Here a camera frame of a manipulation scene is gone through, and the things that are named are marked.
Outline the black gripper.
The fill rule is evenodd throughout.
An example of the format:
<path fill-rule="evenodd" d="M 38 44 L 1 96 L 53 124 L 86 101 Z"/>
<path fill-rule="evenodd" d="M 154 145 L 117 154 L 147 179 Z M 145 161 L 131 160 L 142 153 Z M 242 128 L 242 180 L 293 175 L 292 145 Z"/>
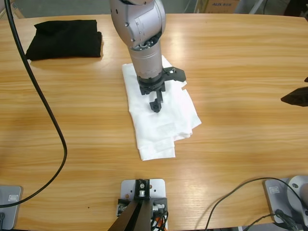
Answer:
<path fill-rule="evenodd" d="M 163 102 L 162 92 L 166 91 L 165 77 L 166 77 L 166 72 L 164 69 L 156 77 L 153 78 L 145 79 L 141 78 L 140 76 L 137 76 L 137 82 L 139 84 L 140 92 L 142 95 L 148 95 L 151 92 L 156 91 L 157 98 L 153 102 L 150 102 L 151 110 L 154 111 L 155 113 L 159 113 L 162 108 L 161 105 Z"/>

